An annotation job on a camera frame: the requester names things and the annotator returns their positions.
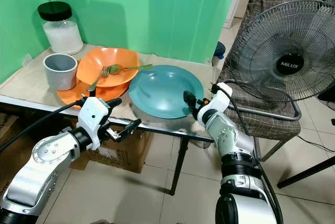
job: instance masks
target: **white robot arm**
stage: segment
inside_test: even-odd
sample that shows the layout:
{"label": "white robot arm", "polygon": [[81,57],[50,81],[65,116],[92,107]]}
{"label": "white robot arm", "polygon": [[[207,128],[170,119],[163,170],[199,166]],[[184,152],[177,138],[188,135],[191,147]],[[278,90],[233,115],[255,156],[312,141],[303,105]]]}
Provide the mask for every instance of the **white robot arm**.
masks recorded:
{"label": "white robot arm", "polygon": [[77,128],[39,141],[29,161],[15,175],[0,203],[0,224],[34,224],[54,191],[59,175],[79,158],[81,152],[97,149],[100,142],[119,142],[141,123],[135,120],[120,133],[109,128],[112,109],[121,104],[116,98],[104,102],[87,98],[79,112]]}
{"label": "white robot arm", "polygon": [[221,157],[221,197],[216,206],[216,224],[282,224],[280,208],[274,209],[262,181],[260,164],[254,158],[253,138],[238,130],[223,114],[230,99],[221,89],[229,96],[232,89],[225,83],[213,87],[216,93],[211,101],[197,101],[191,92],[184,92],[184,101],[213,137]]}

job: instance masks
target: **table leg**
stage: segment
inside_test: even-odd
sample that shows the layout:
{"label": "table leg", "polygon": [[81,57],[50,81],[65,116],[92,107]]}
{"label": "table leg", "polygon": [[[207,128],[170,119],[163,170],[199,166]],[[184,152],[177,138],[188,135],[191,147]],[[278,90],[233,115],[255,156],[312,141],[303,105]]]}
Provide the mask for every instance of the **table leg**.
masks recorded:
{"label": "table leg", "polygon": [[307,178],[309,176],[312,176],[313,174],[316,174],[326,168],[331,167],[332,165],[335,165],[335,156],[331,157],[330,159],[327,159],[301,173],[298,173],[297,175],[292,176],[291,178],[287,178],[277,184],[278,188],[283,188],[285,186],[288,186],[290,184],[293,184],[297,181],[300,181],[304,178]]}
{"label": "table leg", "polygon": [[180,175],[180,172],[182,170],[185,154],[186,154],[186,151],[187,151],[188,141],[189,141],[189,139],[187,137],[181,137],[180,138],[180,147],[179,147],[179,153],[178,153],[176,168],[174,170],[172,186],[171,186],[171,189],[170,189],[170,192],[169,192],[169,194],[172,195],[172,196],[176,192],[179,175]]}

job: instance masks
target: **cardboard box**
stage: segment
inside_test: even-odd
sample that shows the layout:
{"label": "cardboard box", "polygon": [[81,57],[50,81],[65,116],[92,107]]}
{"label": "cardboard box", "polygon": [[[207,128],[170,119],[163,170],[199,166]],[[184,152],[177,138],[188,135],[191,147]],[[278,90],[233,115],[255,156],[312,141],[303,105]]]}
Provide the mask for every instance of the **cardboard box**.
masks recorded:
{"label": "cardboard box", "polygon": [[[113,129],[121,131],[123,128],[113,127]],[[151,133],[135,130],[122,142],[108,140],[102,143],[97,150],[89,150],[88,155],[92,161],[141,173],[151,141]]]}
{"label": "cardboard box", "polygon": [[[16,116],[1,114],[0,120],[0,145],[24,129]],[[0,154],[0,196],[5,193],[15,174],[29,160],[35,143],[29,135],[24,135]]]}

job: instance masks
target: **green backdrop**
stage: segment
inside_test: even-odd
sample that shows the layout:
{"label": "green backdrop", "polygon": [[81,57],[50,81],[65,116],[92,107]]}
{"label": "green backdrop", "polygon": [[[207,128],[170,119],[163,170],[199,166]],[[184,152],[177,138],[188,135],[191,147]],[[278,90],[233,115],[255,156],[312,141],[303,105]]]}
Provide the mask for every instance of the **green backdrop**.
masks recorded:
{"label": "green backdrop", "polygon": [[[48,42],[36,8],[48,0],[0,0],[0,82]],[[231,0],[51,0],[68,2],[84,42],[204,63]]]}

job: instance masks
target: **black cable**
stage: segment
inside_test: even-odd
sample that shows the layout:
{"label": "black cable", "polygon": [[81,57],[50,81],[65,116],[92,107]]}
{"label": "black cable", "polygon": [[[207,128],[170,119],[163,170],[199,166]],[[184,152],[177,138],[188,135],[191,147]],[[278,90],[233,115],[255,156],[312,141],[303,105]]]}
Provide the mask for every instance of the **black cable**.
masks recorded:
{"label": "black cable", "polygon": [[73,102],[71,104],[65,105],[49,114],[47,114],[46,116],[44,116],[43,118],[37,120],[35,123],[33,123],[32,125],[28,126],[26,129],[24,129],[22,132],[20,132],[18,135],[16,135],[15,137],[13,137],[11,140],[9,140],[8,142],[4,143],[1,147],[0,147],[0,154],[6,149],[8,148],[11,144],[13,144],[18,138],[20,138],[23,134],[29,132],[31,129],[35,128],[37,125],[39,125],[40,123],[46,121],[48,118],[52,117],[53,115],[66,110],[74,105],[79,105],[79,106],[83,106],[84,102],[85,102],[85,98],[77,100],[76,102]]}
{"label": "black cable", "polygon": [[[247,129],[247,127],[246,127],[246,125],[245,125],[245,123],[243,121],[243,118],[241,117],[240,111],[239,111],[237,105],[235,104],[235,101],[232,99],[232,97],[224,89],[222,89],[217,84],[213,84],[212,88],[211,88],[211,92],[214,93],[214,94],[216,94],[216,92],[218,90],[222,91],[229,98],[229,100],[231,101],[232,105],[234,106],[234,109],[235,109],[235,111],[236,111],[236,113],[237,113],[237,115],[238,115],[238,117],[239,117],[239,119],[241,121],[241,124],[242,124],[242,127],[243,127],[245,133],[250,136],[250,134],[248,132],[248,129]],[[262,165],[259,163],[259,161],[257,159],[255,159],[255,160],[256,160],[257,165],[259,166],[259,168],[260,168],[260,170],[262,172],[262,175],[264,177],[265,183],[266,183],[266,185],[267,185],[267,187],[268,187],[268,189],[270,191],[271,198],[274,200],[274,203],[273,203],[272,200],[270,199],[270,197],[268,196],[268,192],[266,191],[266,188],[265,188],[265,194],[269,198],[269,202],[270,202],[271,208],[272,208],[272,210],[273,210],[273,212],[275,214],[275,218],[277,220],[277,223],[278,224],[283,224],[284,223],[283,214],[282,214],[282,210],[281,210],[281,207],[279,205],[279,202],[277,200],[276,194],[273,191],[271,183],[270,183],[267,175],[265,174],[265,171],[264,171]]]}
{"label": "black cable", "polygon": [[311,144],[311,145],[314,145],[314,146],[316,146],[316,147],[318,147],[318,148],[321,148],[321,149],[325,150],[326,152],[335,152],[335,150],[331,150],[331,149],[325,147],[325,146],[322,145],[322,144],[318,144],[318,143],[314,143],[314,142],[307,141],[307,140],[305,140],[304,138],[300,137],[299,135],[298,135],[297,137],[298,137],[299,139],[303,140],[303,141],[306,142],[306,143],[309,143],[309,144]]}
{"label": "black cable", "polygon": [[267,187],[268,187],[268,189],[269,189],[269,191],[270,191],[270,194],[271,194],[271,196],[272,196],[272,199],[274,200],[275,209],[273,208],[273,206],[271,206],[271,207],[272,207],[272,209],[273,209],[273,211],[274,211],[274,214],[275,214],[277,223],[278,223],[278,224],[284,224],[282,209],[281,209],[281,207],[280,207],[280,205],[279,205],[279,202],[278,202],[278,199],[277,199],[277,197],[276,197],[276,194],[275,194],[275,192],[273,191],[273,188],[272,188],[272,186],[271,186],[271,183],[270,183],[270,181],[269,181],[269,178],[267,177],[267,175],[266,175],[266,173],[265,173],[265,171],[264,171],[262,165],[261,165],[258,161],[257,161],[257,163],[258,163],[258,165],[259,165],[259,167],[260,167],[260,169],[261,169],[261,171],[262,171],[262,174],[263,174],[265,183],[266,183],[266,185],[267,185]]}
{"label": "black cable", "polygon": [[213,84],[213,86],[211,87],[211,92],[214,93],[214,94],[216,94],[216,91],[218,91],[218,90],[222,91],[222,92],[229,98],[229,100],[231,101],[232,105],[233,105],[234,108],[235,108],[235,111],[236,111],[236,113],[237,113],[237,116],[238,116],[239,119],[240,119],[240,122],[241,122],[241,124],[242,124],[242,127],[243,127],[243,129],[244,129],[246,135],[249,135],[249,136],[250,136],[250,134],[249,134],[249,132],[248,132],[248,129],[247,129],[247,126],[245,125],[245,123],[244,123],[244,121],[243,121],[243,119],[242,119],[241,112],[240,112],[240,110],[238,109],[237,105],[235,104],[235,101],[234,101],[234,100],[232,99],[232,97],[228,94],[228,92],[226,92],[224,89],[222,89],[222,88],[221,88],[220,86],[218,86],[217,84]]}

